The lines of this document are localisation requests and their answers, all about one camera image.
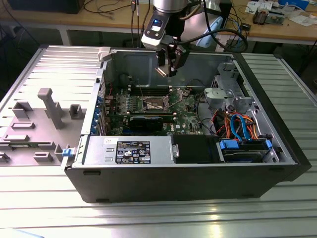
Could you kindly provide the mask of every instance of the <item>wire bundle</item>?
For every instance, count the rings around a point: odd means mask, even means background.
[[[236,139],[241,141],[242,138],[239,135],[240,129],[242,129],[243,135],[245,139],[258,139],[256,133],[256,123],[254,120],[249,118],[246,115],[242,115],[237,112],[222,112],[222,111],[216,111],[211,119],[211,121],[214,123],[214,120],[216,116],[223,117],[223,123],[224,125],[216,131],[216,135],[218,135],[221,138],[227,138],[227,139]],[[240,125],[237,130],[234,128],[234,123],[239,122]],[[225,128],[225,132],[223,134],[220,134],[223,129]]]

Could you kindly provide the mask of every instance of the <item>black cable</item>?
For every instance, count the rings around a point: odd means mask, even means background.
[[[94,1],[94,0],[89,0],[88,2],[86,2],[86,3],[84,4],[84,9],[85,9],[86,11],[88,11],[88,12],[91,12],[91,13],[108,13],[108,12],[112,12],[112,11],[117,11],[117,10],[122,9],[122,8],[124,8],[124,7],[131,6],[131,5],[129,4],[129,5],[121,6],[121,7],[118,7],[118,8],[116,8],[116,9],[109,10],[109,11],[91,11],[91,10],[87,9],[86,6],[87,6],[89,3],[91,3],[92,1]]]
[[[211,32],[211,28],[209,26],[206,0],[203,0],[203,2],[204,2],[204,12],[205,12],[206,25],[207,25],[208,31]]]
[[[0,36],[1,36],[1,40],[3,40],[2,26],[0,26]],[[5,62],[6,79],[9,82],[10,77],[9,77],[8,59],[6,56],[5,47],[3,47],[3,55],[4,55],[4,62]]]
[[[140,41],[140,35],[139,35],[139,31],[140,31],[140,27],[139,27],[139,0],[137,0],[137,21],[138,21],[138,37],[137,37],[137,48],[139,47],[139,41]]]
[[[204,92],[202,92],[202,93],[200,94],[200,97],[199,97],[199,99],[198,99],[198,103],[197,103],[197,107],[196,107],[196,115],[197,115],[197,118],[198,118],[198,122],[200,122],[200,123],[202,124],[202,126],[203,126],[204,128],[206,128],[206,129],[209,131],[210,134],[213,134],[213,131],[212,131],[210,128],[208,128],[208,126],[206,126],[205,124],[203,124],[203,121],[204,121],[204,120],[207,120],[207,119],[200,120],[199,115],[198,115],[198,107],[199,107],[199,103],[200,103],[200,100],[201,100],[203,94],[204,94]]]
[[[25,27],[22,26],[21,23],[20,23],[17,19],[15,19],[15,17],[11,14],[11,12],[8,10],[8,8],[6,7],[6,5],[4,4],[4,1],[3,1],[3,0],[1,0],[1,1],[2,1],[2,4],[3,4],[3,7],[4,7],[5,10],[7,11],[7,13],[12,17],[12,19],[13,19],[16,23],[18,23],[19,26],[22,27],[22,28],[25,30],[25,32],[28,33],[28,35],[29,35],[29,36],[34,40],[34,42],[39,46],[40,43],[39,43],[37,40],[35,40],[35,38],[31,35],[31,33],[30,33],[27,29],[25,29]]]
[[[131,38],[132,38],[132,48],[134,48],[134,43],[133,43],[133,18],[134,18],[134,12],[132,12],[132,16],[131,16]]]
[[[27,58],[27,57],[25,57],[24,55],[22,55],[21,52],[20,52],[20,50],[22,50],[22,51],[28,53],[30,56],[33,56],[33,53],[28,52],[26,49],[21,48],[21,47],[19,47],[19,46],[17,47],[17,46],[14,44],[14,38],[11,37],[11,36],[4,30],[4,28],[3,28],[1,25],[0,25],[0,30],[2,30],[2,31],[6,34],[6,36],[10,39],[10,42],[12,43],[13,47],[14,47],[16,50],[18,50],[18,54],[19,54],[22,58],[24,58],[25,60],[30,60],[30,58]]]
[[[147,20],[147,18],[148,18],[148,15],[149,15],[149,13],[150,13],[150,9],[151,9],[151,0],[149,0],[148,10],[147,10],[147,13],[145,14],[144,19],[143,19],[143,22],[142,22],[142,28],[141,28],[141,38],[142,38],[143,33],[144,33],[144,29],[145,29],[145,21],[146,21],[146,20]]]
[[[237,51],[237,50],[230,49],[230,48],[224,46],[224,45],[213,35],[214,33],[218,33],[218,32],[231,32],[231,33],[233,33],[233,34],[239,36],[239,37],[242,39],[243,43],[244,43],[244,49],[243,49],[243,50],[240,50],[240,51]],[[223,48],[224,48],[226,51],[228,51],[228,52],[232,52],[232,53],[242,53],[242,52],[245,52],[245,51],[248,49],[248,46],[249,46],[247,39],[246,39],[240,32],[235,31],[235,30],[232,30],[232,29],[228,29],[228,28],[213,30],[213,31],[207,32],[207,33],[205,33],[205,34],[203,34],[203,35],[201,35],[201,36],[195,37],[195,38],[193,38],[193,39],[190,39],[190,40],[187,40],[187,41],[180,41],[180,42],[178,42],[178,44],[179,44],[179,45],[185,45],[185,44],[188,44],[188,43],[197,41],[197,40],[199,40],[199,39],[201,39],[201,38],[203,38],[203,37],[209,36],[209,35],[212,36],[213,40],[216,41],[218,45],[220,45],[221,47],[223,47]]]
[[[201,36],[199,36],[199,37],[195,37],[195,38],[193,38],[193,39],[191,39],[191,40],[184,41],[184,42],[179,42],[178,44],[179,44],[179,45],[182,45],[182,44],[191,43],[191,42],[196,41],[196,40],[199,40],[199,39],[201,39],[201,38],[203,38],[203,37],[205,37],[205,36],[211,35],[211,37],[213,38],[213,40],[214,40],[218,45],[220,45],[221,47],[223,47],[223,48],[224,48],[226,51],[228,51],[228,52],[242,53],[242,52],[246,51],[246,50],[248,49],[249,44],[248,44],[247,39],[246,39],[240,32],[235,31],[235,30],[231,30],[231,29],[227,29],[227,28],[219,29],[219,30],[214,30],[214,31],[211,30],[211,28],[210,28],[210,26],[209,26],[209,19],[208,19],[208,13],[207,13],[206,0],[203,0],[203,2],[204,2],[205,20],[206,20],[206,25],[207,25],[207,27],[208,27],[208,31],[209,31],[209,32],[208,32],[208,33],[205,33],[205,34],[203,34],[203,35],[201,35]],[[223,45],[223,44],[213,35],[214,33],[223,32],[223,31],[225,31],[225,32],[231,32],[231,33],[234,33],[235,35],[238,35],[238,36],[242,39],[242,41],[244,42],[244,44],[245,44],[244,49],[243,49],[242,51],[237,51],[237,50],[233,50],[233,49],[231,49],[231,48],[229,48],[229,47],[226,47],[225,45]]]
[[[313,46],[311,47],[311,49],[308,51],[306,59],[303,60],[303,62],[302,62],[302,65],[301,65],[300,69],[298,70],[299,75],[301,75],[305,71],[305,69],[308,67],[308,65],[311,63],[311,60],[312,60],[314,54],[317,52],[317,50],[315,50],[313,52],[313,49],[314,49],[316,44],[317,44],[317,39],[315,40],[315,42],[314,42]]]
[[[190,82],[192,82],[192,81],[198,81],[198,82],[200,82],[201,85],[203,85],[205,88],[208,88],[208,87],[203,83],[203,81],[201,81],[200,79],[196,79],[196,78],[189,80],[189,81],[186,83],[185,87],[188,87],[188,84],[189,84]]]

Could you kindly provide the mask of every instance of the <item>warning label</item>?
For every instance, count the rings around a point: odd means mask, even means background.
[[[115,162],[119,165],[150,164],[150,142],[118,141]]]

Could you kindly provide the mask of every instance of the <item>blue clip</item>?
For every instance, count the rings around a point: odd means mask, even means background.
[[[93,134],[96,134],[97,133],[96,127],[92,125],[90,128],[90,132],[92,132]]]
[[[219,145],[220,145],[220,148],[221,148],[221,149],[225,149],[225,148],[226,148],[226,145],[225,145],[225,143],[224,143],[224,140],[220,141]]]
[[[101,109],[100,108],[95,108],[95,113],[100,113]]]
[[[67,156],[67,157],[74,157],[76,155],[76,150],[77,150],[76,147],[63,149],[63,152],[61,153],[61,155]]]
[[[272,149],[273,146],[272,146],[272,142],[270,140],[266,140],[265,143],[269,149]]]
[[[100,97],[100,96],[98,96],[98,97],[97,97],[97,103],[102,103],[102,102],[103,102],[103,98]]]
[[[221,149],[239,149],[239,144],[236,140],[222,140],[219,144]]]
[[[97,120],[99,118],[99,114],[98,113],[94,113],[94,120]]]
[[[91,123],[91,125],[96,126],[98,123],[98,120],[94,119],[93,122]]]

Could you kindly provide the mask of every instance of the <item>circuit board on table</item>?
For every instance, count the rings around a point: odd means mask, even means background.
[[[105,96],[100,134],[203,134],[195,112],[195,96],[185,88],[127,88]]]

